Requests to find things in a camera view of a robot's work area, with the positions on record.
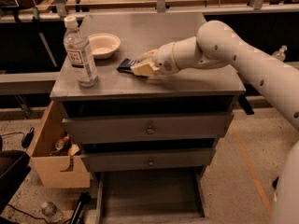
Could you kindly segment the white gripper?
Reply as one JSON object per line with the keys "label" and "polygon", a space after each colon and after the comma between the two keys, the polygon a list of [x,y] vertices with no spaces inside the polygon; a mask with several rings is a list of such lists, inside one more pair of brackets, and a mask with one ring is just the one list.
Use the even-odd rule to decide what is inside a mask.
{"label": "white gripper", "polygon": [[131,67],[131,70],[135,76],[152,77],[158,72],[162,75],[171,75],[178,73],[180,69],[174,58],[173,48],[175,43],[168,43],[162,45],[157,50],[152,49],[150,51],[140,54],[136,59],[142,62],[153,57],[154,62],[144,61],[142,63],[136,63]]}

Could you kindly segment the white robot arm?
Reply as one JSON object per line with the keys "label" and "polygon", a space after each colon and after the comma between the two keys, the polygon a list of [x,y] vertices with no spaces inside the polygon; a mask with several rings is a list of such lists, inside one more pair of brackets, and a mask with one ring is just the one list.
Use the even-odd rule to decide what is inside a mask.
{"label": "white robot arm", "polygon": [[[207,21],[195,36],[140,55],[131,70],[150,77],[228,64],[299,130],[299,70],[246,43],[222,21]],[[299,224],[299,143],[278,177],[270,224]]]}

